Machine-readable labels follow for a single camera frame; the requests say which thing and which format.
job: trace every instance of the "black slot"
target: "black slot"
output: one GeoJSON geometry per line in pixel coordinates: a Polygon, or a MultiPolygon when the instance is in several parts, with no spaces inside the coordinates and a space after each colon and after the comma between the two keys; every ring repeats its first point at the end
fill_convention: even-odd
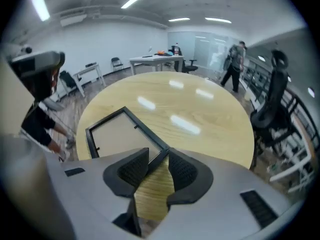
{"type": "Polygon", "coordinates": [[[251,190],[248,192],[243,192],[240,194],[240,196],[262,229],[278,218],[275,212],[256,191],[251,190]]]}
{"type": "Polygon", "coordinates": [[[64,172],[68,177],[70,177],[70,176],[73,176],[73,175],[76,175],[76,174],[83,173],[83,172],[85,172],[85,170],[83,168],[74,168],[74,169],[71,169],[71,170],[66,170],[64,172]]]}

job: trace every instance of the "wooden tabletop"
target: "wooden tabletop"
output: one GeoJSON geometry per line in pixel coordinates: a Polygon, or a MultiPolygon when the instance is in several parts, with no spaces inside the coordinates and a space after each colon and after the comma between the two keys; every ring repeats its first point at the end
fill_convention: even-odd
{"type": "MultiPolygon", "coordinates": [[[[232,161],[249,168],[254,134],[242,105],[224,88],[179,72],[149,72],[124,78],[102,90],[85,108],[77,129],[80,160],[90,159],[86,128],[127,107],[170,147],[232,161]]],[[[138,216],[162,220],[174,192],[168,158],[135,193],[138,216]]]]}

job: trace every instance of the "glass wall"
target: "glass wall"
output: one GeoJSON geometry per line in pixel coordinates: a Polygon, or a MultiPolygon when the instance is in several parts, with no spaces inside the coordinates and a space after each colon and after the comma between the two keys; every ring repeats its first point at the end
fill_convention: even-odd
{"type": "Polygon", "coordinates": [[[207,32],[170,32],[168,33],[168,48],[178,43],[185,62],[197,60],[195,65],[223,72],[223,65],[228,51],[239,40],[232,37],[207,32]]]}

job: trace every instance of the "bottle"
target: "bottle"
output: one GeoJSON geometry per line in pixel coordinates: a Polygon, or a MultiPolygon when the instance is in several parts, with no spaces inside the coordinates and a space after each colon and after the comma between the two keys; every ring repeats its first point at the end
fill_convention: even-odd
{"type": "Polygon", "coordinates": [[[179,56],[179,46],[178,46],[178,43],[175,44],[175,47],[174,47],[174,56],[179,56]]]}

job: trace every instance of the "dark pants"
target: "dark pants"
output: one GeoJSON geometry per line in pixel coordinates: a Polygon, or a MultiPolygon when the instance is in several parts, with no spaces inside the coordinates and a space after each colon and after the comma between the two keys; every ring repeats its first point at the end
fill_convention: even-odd
{"type": "Polygon", "coordinates": [[[221,85],[225,86],[226,82],[231,76],[232,76],[233,91],[237,93],[238,87],[239,87],[239,77],[240,77],[239,68],[236,68],[230,65],[221,81],[221,85]]]}
{"type": "Polygon", "coordinates": [[[37,107],[22,123],[22,128],[37,142],[48,146],[51,137],[46,129],[53,129],[56,122],[53,121],[40,107],[37,107]]]}

